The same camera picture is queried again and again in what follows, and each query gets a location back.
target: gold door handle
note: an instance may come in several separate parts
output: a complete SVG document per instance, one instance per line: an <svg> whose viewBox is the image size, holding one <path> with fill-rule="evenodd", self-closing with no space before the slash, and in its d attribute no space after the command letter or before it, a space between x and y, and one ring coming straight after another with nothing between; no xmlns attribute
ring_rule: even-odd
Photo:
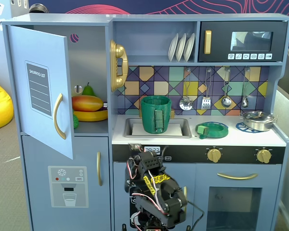
<svg viewBox="0 0 289 231"><path fill-rule="evenodd" d="M224 177L224 178L231 179L231 180L250 180L250 179L257 177L258 174L254 173L254 174L251 174L247 177L234 177L234 176L226 175L224 173L217 173L217 176Z"/></svg>
<svg viewBox="0 0 289 231"><path fill-rule="evenodd" d="M118 58L122 59L122 75L118 75ZM110 75L111 75L111 91L122 87L129 72L129 61L122 45L110 41Z"/></svg>
<svg viewBox="0 0 289 231"><path fill-rule="evenodd" d="M184 193L184 196L185 196L186 201L187 201L187 187L186 186L183 187L183 193ZM186 203L186 205L184 207L184 212L185 213L187 212L187 203Z"/></svg>
<svg viewBox="0 0 289 231"><path fill-rule="evenodd" d="M66 139L66 135L64 132L62 132L58 126L58 123L57 123L57 112L58 112L58 108L59 108L59 105L60 103L62 102L63 100L63 95L60 93L57 100L56 100L56 103L54 104L54 108L53 108L53 123L54 123L54 128L56 129L56 131L58 132L59 136L62 137L62 139Z"/></svg>
<svg viewBox="0 0 289 231"><path fill-rule="evenodd" d="M204 53L211 54L212 31L206 30L204 36Z"/></svg>
<svg viewBox="0 0 289 231"><path fill-rule="evenodd" d="M102 186L102 178L101 178L101 153L97 152L96 158L96 169L97 169L97 178L99 186Z"/></svg>

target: lower cabinet door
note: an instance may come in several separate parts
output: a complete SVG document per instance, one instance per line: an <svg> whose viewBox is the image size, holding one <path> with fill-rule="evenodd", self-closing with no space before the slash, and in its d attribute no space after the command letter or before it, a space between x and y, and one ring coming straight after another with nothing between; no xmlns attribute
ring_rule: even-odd
<svg viewBox="0 0 289 231"><path fill-rule="evenodd" d="M75 137L74 159L23 136L34 231L110 231L107 137Z"/></svg>
<svg viewBox="0 0 289 231"><path fill-rule="evenodd" d="M166 173L174 178L182 189L184 186L187 190L187 199L194 200L195 189L195 164L180 164L180 163L165 163ZM128 231L134 231L135 226L133 218L138 210L135 207L134 197L130 192L126 193L124 190L125 183L125 168L126 163L114 163L114 201L115 201L115 231L122 230L122 224L126 224ZM187 206L187 215L185 222L175 226L173 231L185 231L188 225L192 226L193 223L193 207Z"/></svg>
<svg viewBox="0 0 289 231"><path fill-rule="evenodd" d="M196 164L199 231L269 231L281 165ZM194 221L201 213L194 210Z"/></svg>

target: oven window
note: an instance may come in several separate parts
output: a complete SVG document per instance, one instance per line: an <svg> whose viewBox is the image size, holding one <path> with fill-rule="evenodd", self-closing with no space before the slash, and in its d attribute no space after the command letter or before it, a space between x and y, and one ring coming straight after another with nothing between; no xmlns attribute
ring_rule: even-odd
<svg viewBox="0 0 289 231"><path fill-rule="evenodd" d="M270 51L272 32L232 32L232 51Z"/></svg>
<svg viewBox="0 0 289 231"><path fill-rule="evenodd" d="M256 231L261 191L210 187L207 231Z"/></svg>

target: open door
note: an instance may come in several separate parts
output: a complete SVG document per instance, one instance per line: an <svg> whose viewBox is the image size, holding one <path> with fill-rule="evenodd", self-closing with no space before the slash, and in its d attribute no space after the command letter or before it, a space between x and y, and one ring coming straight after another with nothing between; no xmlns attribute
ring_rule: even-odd
<svg viewBox="0 0 289 231"><path fill-rule="evenodd" d="M73 159L66 37L16 26L8 37L21 131Z"/></svg>

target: colorful tile backsplash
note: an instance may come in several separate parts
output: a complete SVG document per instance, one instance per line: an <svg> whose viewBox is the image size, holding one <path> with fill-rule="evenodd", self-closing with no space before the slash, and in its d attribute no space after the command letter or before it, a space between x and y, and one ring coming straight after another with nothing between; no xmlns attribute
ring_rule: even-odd
<svg viewBox="0 0 289 231"><path fill-rule="evenodd" d="M244 67L232 66L228 96L233 103L229 108L222 106L225 86L224 79L228 81L225 67L211 67L207 74L207 86L211 97L211 109L202 110L202 98L207 94L205 86L206 67L190 67L191 73L184 73L184 67L169 66L130 66L128 77L123 87L116 91L118 95L119 114L139 114L140 100L147 95L164 95L172 100L172 108L177 115L204 115L204 116L236 116L240 110L263 110L266 95L269 67L251 67L250 82ZM245 74L246 94L248 95L248 108L241 108L243 95L243 77ZM183 111L179 106L180 99L188 93L194 101L193 109Z"/></svg>

